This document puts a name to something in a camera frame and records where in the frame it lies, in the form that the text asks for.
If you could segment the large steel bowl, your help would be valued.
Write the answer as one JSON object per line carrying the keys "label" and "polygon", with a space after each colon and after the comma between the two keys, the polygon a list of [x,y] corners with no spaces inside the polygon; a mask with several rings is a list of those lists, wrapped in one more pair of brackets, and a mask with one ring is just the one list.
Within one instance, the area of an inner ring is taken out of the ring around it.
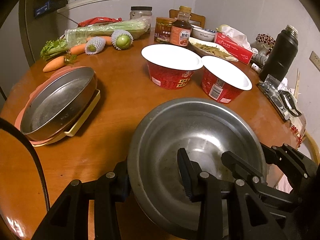
{"label": "large steel bowl", "polygon": [[177,163],[184,148],[190,160],[216,178],[233,181],[221,161],[231,151],[263,177],[266,161],[260,142],[234,111],[212,100],[181,98],[148,113],[131,140],[127,168],[136,200],[144,213],[166,232],[194,239],[200,204],[186,196]]}

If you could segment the red noodle cup right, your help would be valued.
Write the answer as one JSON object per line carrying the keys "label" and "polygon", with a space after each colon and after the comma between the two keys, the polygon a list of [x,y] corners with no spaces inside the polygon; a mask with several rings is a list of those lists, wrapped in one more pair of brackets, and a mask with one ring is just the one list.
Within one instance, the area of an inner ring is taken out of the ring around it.
{"label": "red noodle cup right", "polygon": [[252,89],[248,76],[234,64],[214,56],[202,57],[202,89],[219,103],[230,103],[242,92]]}

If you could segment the clear plastic box with tools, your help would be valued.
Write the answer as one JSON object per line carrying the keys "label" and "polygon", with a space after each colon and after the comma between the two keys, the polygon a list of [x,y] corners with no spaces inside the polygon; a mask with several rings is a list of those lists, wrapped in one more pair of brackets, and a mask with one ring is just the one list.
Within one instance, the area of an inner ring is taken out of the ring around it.
{"label": "clear plastic box with tools", "polygon": [[298,118],[302,113],[298,110],[294,96],[285,85],[268,74],[265,81],[259,81],[257,87],[268,99],[284,122],[290,118]]}

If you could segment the red noodle cup left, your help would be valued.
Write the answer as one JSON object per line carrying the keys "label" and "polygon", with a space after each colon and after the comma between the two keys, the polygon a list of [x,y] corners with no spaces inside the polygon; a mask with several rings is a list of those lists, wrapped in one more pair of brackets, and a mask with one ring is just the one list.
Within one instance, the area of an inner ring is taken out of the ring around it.
{"label": "red noodle cup left", "polygon": [[157,86],[170,90],[186,86],[194,72],[203,67],[199,55],[171,44],[146,46],[141,55],[147,61],[150,80]]}

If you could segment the white plate with food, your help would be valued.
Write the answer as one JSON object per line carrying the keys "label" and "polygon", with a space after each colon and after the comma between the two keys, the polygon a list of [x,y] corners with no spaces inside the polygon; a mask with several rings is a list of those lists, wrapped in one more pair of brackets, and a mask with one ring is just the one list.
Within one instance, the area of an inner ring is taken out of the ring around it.
{"label": "white plate with food", "polygon": [[215,56],[227,61],[238,62],[239,60],[230,54],[221,45],[214,42],[202,41],[193,37],[189,38],[189,46],[200,56]]}

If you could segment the yellow plastic tray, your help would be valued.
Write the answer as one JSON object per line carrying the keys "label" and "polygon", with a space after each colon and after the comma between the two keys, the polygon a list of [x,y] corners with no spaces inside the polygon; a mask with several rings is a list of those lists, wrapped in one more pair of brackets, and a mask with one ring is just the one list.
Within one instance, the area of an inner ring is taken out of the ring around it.
{"label": "yellow plastic tray", "polygon": [[43,140],[43,141],[30,141],[34,147],[46,146],[49,144],[53,144],[63,139],[64,137],[73,137],[76,135],[81,126],[85,123],[89,115],[92,113],[93,109],[96,107],[97,103],[100,100],[100,90],[96,89],[93,97],[91,98],[89,104],[85,108],[85,110],[81,113],[81,115],[77,118],[76,122],[67,127],[65,131],[59,132],[53,137]]}

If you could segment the white ceramic bowl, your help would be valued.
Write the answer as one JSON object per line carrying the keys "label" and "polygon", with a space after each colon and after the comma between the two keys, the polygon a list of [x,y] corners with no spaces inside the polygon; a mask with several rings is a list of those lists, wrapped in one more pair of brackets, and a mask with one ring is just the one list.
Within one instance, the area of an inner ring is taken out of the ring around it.
{"label": "white ceramic bowl", "polygon": [[215,38],[216,32],[213,30],[209,29],[203,29],[199,26],[196,25],[191,25],[192,31],[191,31],[191,36],[202,41],[208,41],[208,42],[213,42]]}

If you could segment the brown sauce bottle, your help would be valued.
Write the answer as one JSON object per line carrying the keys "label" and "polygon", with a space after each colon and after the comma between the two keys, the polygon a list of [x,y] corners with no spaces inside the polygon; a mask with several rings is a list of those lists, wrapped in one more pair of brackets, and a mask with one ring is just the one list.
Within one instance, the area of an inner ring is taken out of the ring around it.
{"label": "brown sauce bottle", "polygon": [[170,43],[180,47],[187,47],[192,26],[189,23],[191,8],[180,6],[176,21],[171,25]]}

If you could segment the steel round pan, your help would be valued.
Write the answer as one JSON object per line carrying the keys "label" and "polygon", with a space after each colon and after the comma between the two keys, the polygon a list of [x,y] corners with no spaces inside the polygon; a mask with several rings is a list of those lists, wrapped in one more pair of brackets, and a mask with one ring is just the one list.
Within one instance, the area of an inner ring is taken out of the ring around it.
{"label": "steel round pan", "polygon": [[79,116],[96,87],[91,67],[74,68],[62,74],[26,105],[20,131],[32,141],[51,138]]}

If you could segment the celery in plastic bag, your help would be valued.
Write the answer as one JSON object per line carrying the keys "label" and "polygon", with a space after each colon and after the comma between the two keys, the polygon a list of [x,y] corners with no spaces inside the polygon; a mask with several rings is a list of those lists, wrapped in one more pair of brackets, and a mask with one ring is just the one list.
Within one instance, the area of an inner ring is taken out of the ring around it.
{"label": "celery in plastic bag", "polygon": [[138,39],[145,34],[151,25],[151,16],[142,16],[128,21],[121,21],[105,25],[91,25],[67,29],[61,38],[47,41],[40,51],[40,57],[44,60],[51,59],[64,53],[73,46],[83,44],[89,37],[111,36],[116,30],[128,31],[133,39]]}

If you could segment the small fruit in foam net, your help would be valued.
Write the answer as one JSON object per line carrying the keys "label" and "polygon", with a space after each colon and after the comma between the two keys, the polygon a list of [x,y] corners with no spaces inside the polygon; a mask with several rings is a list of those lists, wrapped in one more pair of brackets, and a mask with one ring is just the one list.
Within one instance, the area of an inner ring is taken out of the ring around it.
{"label": "small fruit in foam net", "polygon": [[94,55],[100,53],[106,45],[106,41],[102,37],[93,37],[85,46],[85,53],[87,55]]}

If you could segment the glass jar black lid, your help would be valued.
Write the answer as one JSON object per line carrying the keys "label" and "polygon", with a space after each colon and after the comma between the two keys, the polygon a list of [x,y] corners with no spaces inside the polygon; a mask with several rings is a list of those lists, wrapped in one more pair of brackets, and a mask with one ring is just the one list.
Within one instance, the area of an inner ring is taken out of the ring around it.
{"label": "glass jar black lid", "polygon": [[130,19],[140,18],[142,16],[152,16],[152,7],[148,6],[132,6],[130,11]]}

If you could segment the pink plastic plate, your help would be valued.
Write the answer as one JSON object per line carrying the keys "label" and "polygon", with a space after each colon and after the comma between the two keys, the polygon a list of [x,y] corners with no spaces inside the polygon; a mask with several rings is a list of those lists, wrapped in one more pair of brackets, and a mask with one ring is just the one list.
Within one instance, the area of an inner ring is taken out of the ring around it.
{"label": "pink plastic plate", "polygon": [[[63,76],[63,74],[66,74],[66,73],[70,72],[71,70],[78,69],[78,68],[80,68],[80,67],[71,67],[71,66],[62,67],[61,69],[54,72],[48,80],[44,81],[44,83],[40,84],[32,93],[30,93],[29,100],[27,101],[25,107],[18,114],[18,116],[15,120],[14,126],[19,131],[21,130],[20,125],[21,125],[23,114],[24,114],[27,106],[29,105],[29,103],[31,103],[36,98],[36,96],[41,92],[41,90],[43,90],[47,85],[49,85],[51,81],[54,81],[58,77]],[[30,140],[30,143],[33,145],[33,147],[41,147],[41,146],[46,146],[46,145],[58,142],[59,140],[63,139],[65,136],[66,135],[65,135],[64,131],[62,131],[62,132],[57,133],[56,135],[54,135],[53,137],[51,137],[49,139],[46,139],[43,141],[31,141]]]}

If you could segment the carrot front left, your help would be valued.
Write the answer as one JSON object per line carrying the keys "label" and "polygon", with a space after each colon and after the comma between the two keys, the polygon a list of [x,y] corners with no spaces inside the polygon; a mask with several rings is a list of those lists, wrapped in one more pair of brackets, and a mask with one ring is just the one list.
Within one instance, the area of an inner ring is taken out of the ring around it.
{"label": "carrot front left", "polygon": [[64,67],[66,63],[65,58],[65,56],[59,56],[55,59],[52,59],[52,61],[48,62],[43,68],[43,72],[47,73]]}

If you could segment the wall power socket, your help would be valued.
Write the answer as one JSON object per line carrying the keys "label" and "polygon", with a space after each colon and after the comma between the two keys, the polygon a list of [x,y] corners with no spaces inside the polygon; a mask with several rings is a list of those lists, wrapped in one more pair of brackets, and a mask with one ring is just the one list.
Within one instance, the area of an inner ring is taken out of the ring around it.
{"label": "wall power socket", "polygon": [[320,57],[314,51],[311,52],[309,60],[320,71]]}

